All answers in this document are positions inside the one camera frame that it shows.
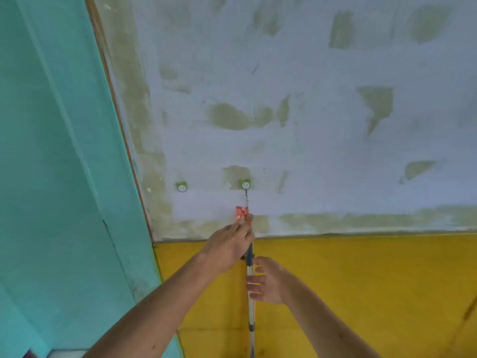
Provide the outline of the person's left hand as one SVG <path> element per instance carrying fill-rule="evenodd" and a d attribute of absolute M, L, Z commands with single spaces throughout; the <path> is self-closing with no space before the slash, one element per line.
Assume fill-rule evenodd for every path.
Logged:
<path fill-rule="evenodd" d="M 225 240 L 224 231 L 233 224 L 214 232 L 199 253 L 205 271 L 211 276 L 217 276 L 229 270 L 246 254 L 250 246 L 250 244 L 234 244 Z"/>

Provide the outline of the person's right hand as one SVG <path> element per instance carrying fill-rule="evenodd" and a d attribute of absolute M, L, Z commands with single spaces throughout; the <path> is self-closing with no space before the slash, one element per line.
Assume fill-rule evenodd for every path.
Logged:
<path fill-rule="evenodd" d="M 275 305 L 289 305 L 290 289 L 295 281 L 295 276 L 273 260 L 274 301 L 262 301 Z"/>

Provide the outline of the silver telescopic pole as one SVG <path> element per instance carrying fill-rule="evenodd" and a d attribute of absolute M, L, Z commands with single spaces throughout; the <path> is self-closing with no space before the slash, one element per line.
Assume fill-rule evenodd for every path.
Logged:
<path fill-rule="evenodd" d="M 245 191 L 245 206 L 248 207 L 248 191 Z M 247 249 L 245 261 L 247 266 L 247 276 L 253 276 L 253 243 Z M 247 296 L 248 302 L 248 328 L 249 328 L 249 348 L 250 358 L 255 358 L 255 305 L 252 298 Z"/>

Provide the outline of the person's right forearm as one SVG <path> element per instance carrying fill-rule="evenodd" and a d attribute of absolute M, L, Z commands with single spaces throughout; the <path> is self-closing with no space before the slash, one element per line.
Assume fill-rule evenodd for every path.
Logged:
<path fill-rule="evenodd" d="M 318 358 L 381 358 L 297 277 L 286 278 L 282 298 Z"/>

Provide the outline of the person's left forearm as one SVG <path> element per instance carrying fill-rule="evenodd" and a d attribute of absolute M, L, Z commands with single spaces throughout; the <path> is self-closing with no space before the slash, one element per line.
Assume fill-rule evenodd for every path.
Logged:
<path fill-rule="evenodd" d="M 197 253 L 112 326 L 83 358 L 161 358 L 214 270 Z"/>

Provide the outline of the brown wooden ceiling trim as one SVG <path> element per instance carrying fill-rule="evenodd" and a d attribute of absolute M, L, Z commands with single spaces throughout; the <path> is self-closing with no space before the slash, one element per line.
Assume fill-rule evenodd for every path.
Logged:
<path fill-rule="evenodd" d="M 149 240 L 151 242 L 151 245 L 153 246 L 154 245 L 154 239 L 153 239 L 153 235 L 152 235 L 152 229 L 151 229 L 150 223 L 148 221 L 148 217 L 147 217 L 147 213 L 146 213 L 146 207 L 145 207 L 145 204 L 144 204 L 144 199 L 142 197 L 140 184 L 139 184 L 137 174 L 136 174 L 136 167 L 134 165 L 134 161 L 133 161 L 131 151 L 130 151 L 130 148 L 129 148 L 129 145 L 128 145 L 126 133 L 125 133 L 125 130 L 124 130 L 124 125 L 123 125 L 122 118 L 121 118 L 121 112 L 120 112 L 120 109 L 119 109 L 119 105 L 118 105 L 118 102 L 117 102 L 117 99 L 116 99 L 116 93 L 115 93 L 113 83 L 112 83 L 112 79 L 111 79 L 109 49 L 108 49 L 108 46 L 107 46 L 107 43 L 106 43 L 106 37 L 104 35 L 104 28 L 103 28 L 102 22 L 100 20 L 100 15 L 99 15 L 99 11 L 98 11 L 98 8 L 96 6 L 95 0 L 84 0 L 84 1 L 85 1 L 85 4 L 86 4 L 86 8 L 87 8 L 89 19 L 90 19 L 90 22 L 91 22 L 91 25 L 92 25 L 92 29 L 93 29 L 93 32 L 94 32 L 94 37 L 96 39 L 96 43 L 97 43 L 97 46 L 98 46 L 98 51 L 99 51 L 99 54 L 100 54 L 101 59 L 102 59 L 102 64 L 103 64 L 105 76 L 106 76 L 106 79 L 107 79 L 107 82 L 108 82 L 108 87 L 109 87 L 111 99 L 112 99 L 114 109 L 115 109 L 116 119 L 117 119 L 118 125 L 119 125 L 120 130 L 121 130 L 122 140 L 123 140 L 124 147 L 125 147 L 125 150 L 126 150 L 126 153 L 127 153 L 129 166 L 131 168 L 132 176 L 134 178 L 136 193 L 137 193 L 138 198 L 140 200 L 143 216 L 145 218 L 146 227 L 147 227 L 148 235 L 149 235 Z"/>

